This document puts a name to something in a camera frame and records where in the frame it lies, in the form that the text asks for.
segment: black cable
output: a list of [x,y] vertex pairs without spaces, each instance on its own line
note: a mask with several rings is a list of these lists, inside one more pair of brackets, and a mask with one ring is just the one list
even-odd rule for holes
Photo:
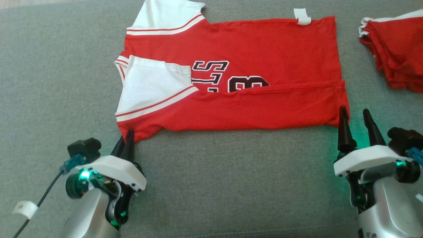
[[[46,192],[44,193],[44,195],[41,197],[40,201],[38,202],[37,207],[40,207],[40,206],[41,206],[41,203],[43,203],[44,199],[46,199],[47,194],[48,194],[48,193],[50,192],[50,190],[52,189],[52,187],[53,187],[54,183],[56,183],[56,181],[59,179],[59,177],[60,177],[62,174],[63,174],[63,170],[62,170],[62,171],[60,171],[60,172],[56,175],[56,177],[53,179],[53,181],[51,182],[50,186],[47,188]],[[16,234],[15,234],[15,236],[14,236],[13,238],[17,238],[17,237],[21,234],[21,232],[23,231],[23,229],[25,228],[25,226],[26,226],[26,225],[28,225],[29,221],[30,221],[30,219],[27,219],[27,220],[25,221],[25,223],[21,226],[21,228],[18,230],[18,232],[16,232]]]

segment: white cable label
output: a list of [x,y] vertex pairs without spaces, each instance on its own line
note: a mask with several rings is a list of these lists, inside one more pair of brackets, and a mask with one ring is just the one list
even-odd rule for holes
[[418,200],[420,200],[420,202],[423,202],[423,196],[422,196],[422,195],[417,194],[417,195],[416,195],[416,198],[417,198]]
[[311,23],[311,17],[307,16],[305,8],[294,8],[295,19],[298,19],[299,25],[308,25]]
[[20,201],[16,204],[15,209],[12,214],[20,213],[26,216],[28,219],[31,219],[35,212],[38,210],[37,205],[31,201]]

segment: stacked red clothing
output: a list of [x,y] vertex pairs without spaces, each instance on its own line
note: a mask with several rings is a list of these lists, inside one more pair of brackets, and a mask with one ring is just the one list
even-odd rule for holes
[[392,89],[423,93],[423,10],[395,18],[363,18],[360,41],[367,45]]

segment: gray fabric surface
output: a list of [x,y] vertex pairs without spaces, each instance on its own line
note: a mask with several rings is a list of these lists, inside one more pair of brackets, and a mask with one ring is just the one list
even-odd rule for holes
[[[423,94],[387,87],[359,43],[363,17],[393,17],[421,8],[394,0],[204,0],[210,22],[335,15],[343,78],[360,147],[370,109],[383,134],[393,126],[423,132]],[[0,11],[1,237],[24,222],[16,203],[41,198],[66,147],[95,137],[110,153],[120,134],[114,112],[121,82],[113,61],[142,1],[89,0]],[[136,145],[148,184],[133,197],[122,234],[135,237],[357,237],[347,182],[333,174],[337,130],[162,130]],[[53,187],[21,237],[57,237],[77,201]],[[406,185],[414,195],[422,182]]]

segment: blue connector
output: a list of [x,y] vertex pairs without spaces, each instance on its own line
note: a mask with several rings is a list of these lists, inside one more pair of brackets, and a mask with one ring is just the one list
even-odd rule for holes
[[60,166],[59,171],[62,171],[63,174],[69,173],[69,171],[75,168],[78,165],[81,165],[85,162],[86,158],[80,154],[76,154],[70,159],[68,159],[62,166]]
[[423,165],[423,152],[421,152],[416,147],[411,148],[410,151],[407,153],[407,156],[419,163],[420,165]]

